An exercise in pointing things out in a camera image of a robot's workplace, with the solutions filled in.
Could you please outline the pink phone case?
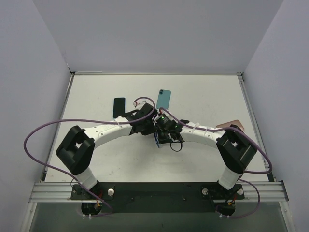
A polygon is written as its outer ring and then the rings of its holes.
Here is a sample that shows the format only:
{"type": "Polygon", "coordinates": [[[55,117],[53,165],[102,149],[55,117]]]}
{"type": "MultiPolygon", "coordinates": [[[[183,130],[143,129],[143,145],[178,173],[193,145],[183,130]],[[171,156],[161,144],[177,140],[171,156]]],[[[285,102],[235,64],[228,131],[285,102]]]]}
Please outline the pink phone case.
{"type": "Polygon", "coordinates": [[[237,119],[237,120],[232,120],[232,121],[228,121],[222,124],[218,124],[216,127],[217,128],[224,128],[224,127],[231,127],[232,125],[235,125],[237,127],[239,127],[242,131],[244,131],[244,126],[241,124],[241,122],[237,119]]]}

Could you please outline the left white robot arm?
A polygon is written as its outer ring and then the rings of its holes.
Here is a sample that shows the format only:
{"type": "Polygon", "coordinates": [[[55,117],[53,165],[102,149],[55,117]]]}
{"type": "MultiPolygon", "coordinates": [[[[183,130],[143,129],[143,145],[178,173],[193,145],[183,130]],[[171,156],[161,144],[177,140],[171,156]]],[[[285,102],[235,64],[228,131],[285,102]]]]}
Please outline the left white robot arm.
{"type": "Polygon", "coordinates": [[[84,196],[93,199],[99,193],[98,180],[89,167],[94,150],[123,136],[135,133],[152,134],[155,131],[155,116],[157,110],[150,104],[142,102],[137,109],[122,114],[108,124],[85,129],[74,126],[68,131],[57,148],[56,155],[83,185],[84,196]]]}

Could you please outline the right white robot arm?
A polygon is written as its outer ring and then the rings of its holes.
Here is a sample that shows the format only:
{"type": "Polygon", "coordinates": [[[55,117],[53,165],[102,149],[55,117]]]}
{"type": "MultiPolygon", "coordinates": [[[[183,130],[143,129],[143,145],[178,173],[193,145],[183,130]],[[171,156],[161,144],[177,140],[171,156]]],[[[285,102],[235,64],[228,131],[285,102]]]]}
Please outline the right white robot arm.
{"type": "Polygon", "coordinates": [[[175,142],[195,142],[217,148],[225,164],[218,184],[231,190],[255,156],[257,149],[247,138],[234,130],[201,126],[188,120],[170,119],[166,114],[155,120],[159,139],[175,142]]]}

